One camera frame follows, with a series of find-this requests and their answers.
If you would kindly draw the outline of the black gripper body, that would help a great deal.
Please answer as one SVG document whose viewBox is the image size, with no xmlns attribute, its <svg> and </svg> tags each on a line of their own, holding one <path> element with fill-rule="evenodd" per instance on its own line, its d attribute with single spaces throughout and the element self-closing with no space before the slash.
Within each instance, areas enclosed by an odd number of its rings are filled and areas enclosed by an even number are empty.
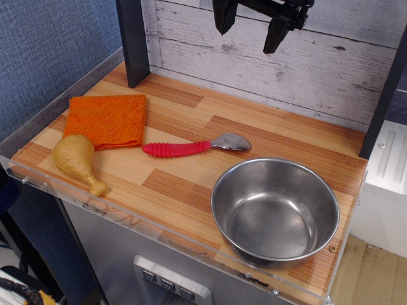
<svg viewBox="0 0 407 305">
<path fill-rule="evenodd" d="M 302 30 L 307 22 L 307 12 L 314 2 L 314 0 L 281 1 L 280 3 L 269 0 L 238 1 L 239 4 L 271 17 L 272 21 L 288 20 L 290 31 Z"/>
</svg>

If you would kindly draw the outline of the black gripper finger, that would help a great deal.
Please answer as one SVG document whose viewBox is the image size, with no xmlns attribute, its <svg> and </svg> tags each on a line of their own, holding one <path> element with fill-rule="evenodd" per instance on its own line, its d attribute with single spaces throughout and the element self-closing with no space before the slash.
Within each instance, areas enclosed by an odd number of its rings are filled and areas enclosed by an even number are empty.
<svg viewBox="0 0 407 305">
<path fill-rule="evenodd" d="M 238 1 L 213 0 L 212 7 L 216 29 L 223 35 L 226 34 L 235 23 Z"/>
<path fill-rule="evenodd" d="M 289 19 L 285 17 L 273 18 L 268 27 L 263 52 L 265 54 L 275 53 L 280 43 L 289 32 Z"/>
</svg>

